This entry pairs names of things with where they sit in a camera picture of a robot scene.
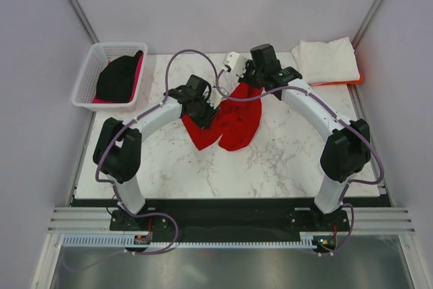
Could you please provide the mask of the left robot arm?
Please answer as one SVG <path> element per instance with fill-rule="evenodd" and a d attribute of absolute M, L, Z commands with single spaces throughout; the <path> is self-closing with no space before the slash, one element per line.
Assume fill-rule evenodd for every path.
<path fill-rule="evenodd" d="M 204 79 L 191 75 L 185 85 L 169 89 L 162 100 L 128 123 L 108 118 L 101 129 L 93 153 L 97 165 L 95 178 L 109 183 L 125 215 L 125 223 L 141 230 L 148 223 L 142 208 L 145 198 L 139 189 L 137 172 L 141 165 L 141 145 L 156 131 L 184 116 L 199 129 L 210 128 L 219 112 L 210 101 L 212 87 Z"/>

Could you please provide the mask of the red t-shirt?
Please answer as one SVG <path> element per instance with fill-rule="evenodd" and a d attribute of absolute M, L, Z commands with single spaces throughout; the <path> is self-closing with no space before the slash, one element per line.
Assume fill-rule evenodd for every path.
<path fill-rule="evenodd" d="M 193 144 L 203 150 L 213 143 L 227 151 L 240 150 L 250 144 L 260 125 L 262 102 L 225 100 L 209 129 L 197 127 L 188 116 L 181 118 Z"/>

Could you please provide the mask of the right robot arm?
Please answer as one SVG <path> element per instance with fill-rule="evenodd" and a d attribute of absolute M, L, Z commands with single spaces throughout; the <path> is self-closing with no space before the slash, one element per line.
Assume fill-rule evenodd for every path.
<path fill-rule="evenodd" d="M 295 68 L 281 66 L 272 45 L 256 46 L 250 54 L 250 58 L 230 55 L 238 81 L 270 92 L 295 109 L 325 142 L 319 161 L 323 181 L 309 219 L 315 229 L 326 230 L 341 211 L 350 181 L 371 159 L 369 125 L 333 110 Z"/>

